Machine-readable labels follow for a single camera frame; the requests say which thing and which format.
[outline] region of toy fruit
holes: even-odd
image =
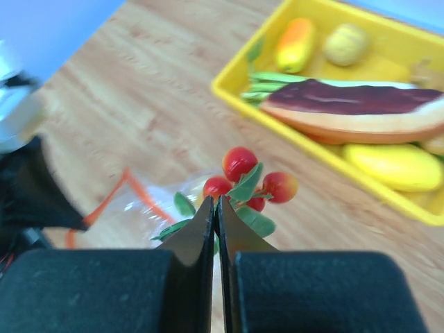
[[[203,197],[212,196],[217,201],[219,196],[227,194],[232,188],[233,186],[227,178],[223,176],[211,177],[203,185]]]
[[[228,180],[239,182],[257,164],[255,154],[244,147],[230,149],[223,158],[223,172]]]
[[[354,24],[341,24],[327,37],[323,51],[335,65],[349,66],[361,59],[369,43],[367,33]]]
[[[427,141],[421,141],[420,145],[429,153],[444,155],[444,134]]]
[[[349,163],[398,191],[432,191],[443,183],[441,162],[413,144],[347,144],[343,156]]]
[[[444,73],[432,71],[427,66],[430,59],[422,59],[410,68],[410,81],[423,89],[435,89],[444,92]]]
[[[273,197],[271,203],[286,203],[298,192],[298,181],[285,172],[272,172],[264,177],[262,191]]]
[[[301,71],[313,53],[316,29],[309,19],[291,21],[279,39],[275,59],[280,70],[287,73]]]
[[[265,208],[265,199],[264,198],[251,198],[247,202],[247,206],[249,208],[253,208],[254,210],[261,212]]]

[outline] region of wooden table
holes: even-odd
[[[214,98],[210,81],[278,0],[132,0],[42,89],[49,164],[84,213],[114,187],[125,167],[159,185],[220,167],[233,146],[256,152],[267,171],[291,172],[295,200],[268,205],[269,241],[282,250],[361,249],[392,256],[407,274],[431,332],[444,327],[444,229],[411,221],[343,176]],[[50,232],[63,246],[62,230]],[[100,237],[134,246],[104,225]],[[213,332],[223,331],[215,279]]]

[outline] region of toy mango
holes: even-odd
[[[276,64],[286,73],[298,73],[308,63],[314,49],[316,29],[306,18],[291,21],[276,47]]]
[[[398,191],[433,191],[444,181],[444,169],[439,159],[413,144],[346,144],[343,156],[349,163]]]

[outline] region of yellow plastic basket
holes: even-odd
[[[318,50],[327,34],[342,23],[359,25],[373,39],[368,57],[353,69],[330,65],[320,52],[316,52],[317,55],[300,75],[408,82],[410,65],[423,58],[432,59],[430,69],[444,71],[444,39],[441,36],[332,0],[286,0],[215,78],[212,83],[214,94],[245,117],[254,119],[315,155],[407,216],[428,225],[444,225],[444,187],[433,193],[421,194],[393,191],[348,164],[341,158],[340,148],[318,144],[239,98],[248,87],[247,53],[264,38],[255,68],[257,71],[277,71],[272,56],[276,40],[287,23],[296,17],[308,17],[314,21],[319,33]]]

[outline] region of plastic bag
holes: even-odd
[[[152,238],[179,221],[189,219],[174,205],[174,194],[180,192],[199,208],[203,185],[222,170],[194,174],[185,182],[157,186],[140,173],[126,169],[105,201],[85,221],[87,232],[70,230],[67,248],[155,248],[161,244]]]

